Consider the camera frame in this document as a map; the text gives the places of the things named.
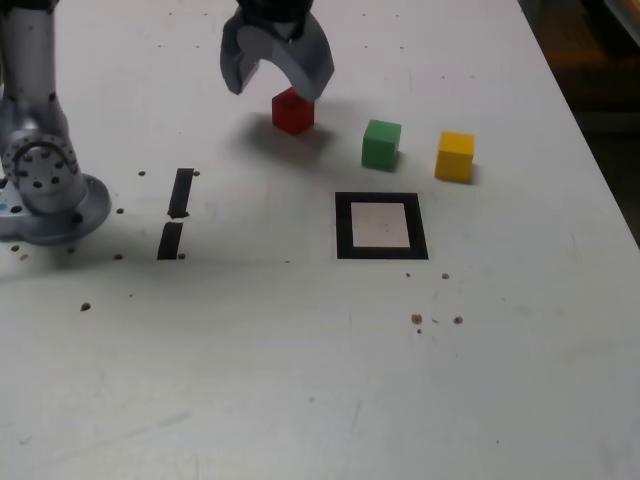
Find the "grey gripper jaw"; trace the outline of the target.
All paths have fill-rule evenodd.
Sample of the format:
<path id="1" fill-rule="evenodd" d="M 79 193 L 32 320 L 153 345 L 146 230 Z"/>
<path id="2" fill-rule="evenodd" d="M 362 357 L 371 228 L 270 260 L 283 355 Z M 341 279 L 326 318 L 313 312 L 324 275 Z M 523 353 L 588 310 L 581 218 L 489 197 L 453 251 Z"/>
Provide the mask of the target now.
<path id="1" fill-rule="evenodd" d="M 241 94 L 244 91 L 260 62 L 239 46 L 238 33 L 244 26 L 244 14 L 235 12 L 223 27 L 220 69 L 228 90 L 233 94 Z"/>
<path id="2" fill-rule="evenodd" d="M 243 26 L 238 44 L 246 60 L 275 65 L 305 100 L 318 100 L 334 73 L 329 42 L 312 14 L 301 22 Z"/>

